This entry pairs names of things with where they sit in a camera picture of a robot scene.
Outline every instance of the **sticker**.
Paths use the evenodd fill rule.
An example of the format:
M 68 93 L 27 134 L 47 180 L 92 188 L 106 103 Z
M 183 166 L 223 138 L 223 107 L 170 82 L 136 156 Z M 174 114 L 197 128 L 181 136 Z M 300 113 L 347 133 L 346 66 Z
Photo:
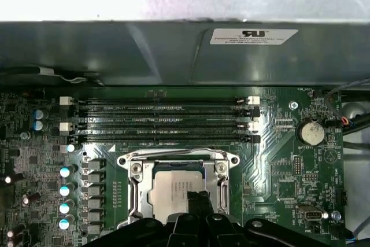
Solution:
M 281 45 L 296 29 L 225 29 L 213 31 L 211 45 Z

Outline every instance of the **black cable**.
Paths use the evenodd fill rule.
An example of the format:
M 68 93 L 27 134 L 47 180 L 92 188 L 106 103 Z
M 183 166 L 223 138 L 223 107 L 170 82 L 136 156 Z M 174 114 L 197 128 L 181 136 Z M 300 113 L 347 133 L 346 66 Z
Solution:
M 368 127 L 370 127 L 370 121 L 362 123 L 362 124 L 356 124 L 352 127 L 344 128 L 343 129 L 343 136 L 354 133 L 354 132 L 357 132 L 357 131 L 360 131 L 360 130 L 363 130 L 363 129 L 368 128 Z
M 351 142 L 343 141 L 343 148 L 353 149 L 353 150 L 370 150 L 370 144 L 351 143 Z
M 0 69 L 0 75 L 38 75 L 39 67 L 12 67 Z
M 356 240 L 351 243 L 348 243 L 347 246 L 355 246 L 355 247 L 369 247 L 370 246 L 370 238 L 364 238 L 361 240 Z
M 348 89 L 348 88 L 351 88 L 351 87 L 354 87 L 354 86 L 359 86 L 359 85 L 362 85 L 362 84 L 366 84 L 366 83 L 370 83 L 370 78 L 365 78 L 365 79 L 361 79 L 361 80 L 357 80 L 357 81 L 353 81 L 353 82 L 349 82 L 349 83 L 346 83 L 346 84 L 343 84 L 341 86 L 338 86 L 336 88 L 334 88 L 333 90 L 331 90 L 324 98 L 324 102 L 325 104 L 327 105 L 328 109 L 330 111 L 333 112 L 333 114 L 339 118 L 342 118 L 342 114 L 340 113 L 340 111 L 338 111 L 334 106 L 333 104 L 330 102 L 330 97 L 342 90 L 345 90 L 345 89 Z
M 363 124 L 363 123 L 367 123 L 370 121 L 370 113 L 366 113 L 366 114 L 363 114 L 363 115 L 360 115 L 360 116 L 357 116 L 355 118 L 352 118 L 350 119 L 350 121 L 357 125 L 357 124 Z

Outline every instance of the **metal bracket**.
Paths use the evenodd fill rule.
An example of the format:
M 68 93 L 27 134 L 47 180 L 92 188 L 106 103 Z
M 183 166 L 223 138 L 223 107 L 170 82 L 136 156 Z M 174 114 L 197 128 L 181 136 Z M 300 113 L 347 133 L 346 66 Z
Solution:
M 149 200 L 149 193 L 154 189 L 155 171 L 153 170 L 162 171 L 161 167 L 167 167 L 167 165 L 174 167 L 166 171 L 178 171 L 177 166 L 200 168 L 204 174 L 202 189 L 210 193 L 214 212 L 229 213 L 229 170 L 239 163 L 240 158 L 237 155 L 209 148 L 143 149 L 118 157 L 117 164 L 128 173 L 129 218 L 119 223 L 117 228 L 130 224 L 136 219 L 153 217 L 153 207 L 161 205 L 152 204 Z

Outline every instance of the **wire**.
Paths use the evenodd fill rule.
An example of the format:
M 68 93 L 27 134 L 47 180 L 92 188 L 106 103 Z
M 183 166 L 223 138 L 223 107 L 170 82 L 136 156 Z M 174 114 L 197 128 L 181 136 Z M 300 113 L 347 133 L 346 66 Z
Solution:
M 354 237 L 357 238 L 358 234 L 363 231 L 370 224 L 370 216 L 368 216 L 357 228 L 353 231 Z
M 30 67 L 13 67 L 13 68 L 5 68 L 0 70 L 0 75 L 46 75 L 46 76 L 57 76 L 62 80 L 72 83 L 78 84 L 81 82 L 88 81 L 87 78 L 82 76 L 76 76 L 74 72 L 67 72 L 67 71 L 59 71 L 54 70 L 53 68 L 46 68 L 46 67 L 37 67 L 37 66 L 30 66 Z M 74 78 L 67 78 L 65 75 L 74 75 Z
M 343 148 L 353 149 L 353 150 L 370 150 L 370 144 L 366 143 L 352 143 L 343 141 Z
M 351 127 L 345 128 L 343 130 L 343 136 L 354 133 L 354 132 L 357 132 L 357 131 L 360 131 L 360 130 L 363 130 L 363 129 L 368 128 L 368 127 L 370 127 L 370 121 L 362 123 L 362 124 L 352 125 Z
M 350 243 L 347 244 L 347 246 L 369 247 L 370 246 L 370 238 L 365 238 L 365 239 L 350 242 Z
M 336 117 L 339 117 L 342 119 L 343 121 L 343 115 L 340 113 L 340 111 L 338 111 L 334 106 L 333 104 L 330 102 L 330 97 L 344 89 L 348 89 L 348 88 L 351 88 L 351 87 L 354 87 L 354 86 L 359 86 L 359 85 L 362 85 L 362 84 L 366 84 L 366 83 L 370 83 L 370 78 L 365 78 L 365 79 L 361 79 L 361 80 L 356 80 L 356 81 L 353 81 L 353 82 L 349 82 L 349 83 L 346 83 L 346 84 L 343 84 L 343 85 L 340 85 L 334 89 L 332 89 L 325 97 L 324 97 L 324 102 L 325 104 L 327 105 L 328 109 L 330 111 L 333 112 L 333 114 L 336 116 Z
M 346 117 L 342 117 L 342 123 L 343 123 L 345 126 L 349 126 L 349 125 L 350 125 L 349 120 L 348 120 Z

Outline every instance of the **usb port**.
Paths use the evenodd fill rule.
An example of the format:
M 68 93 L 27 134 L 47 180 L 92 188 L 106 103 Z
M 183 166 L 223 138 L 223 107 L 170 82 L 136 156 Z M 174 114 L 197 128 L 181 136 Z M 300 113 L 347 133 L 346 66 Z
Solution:
M 296 209 L 306 221 L 320 221 L 323 218 L 322 211 L 314 206 L 297 205 Z

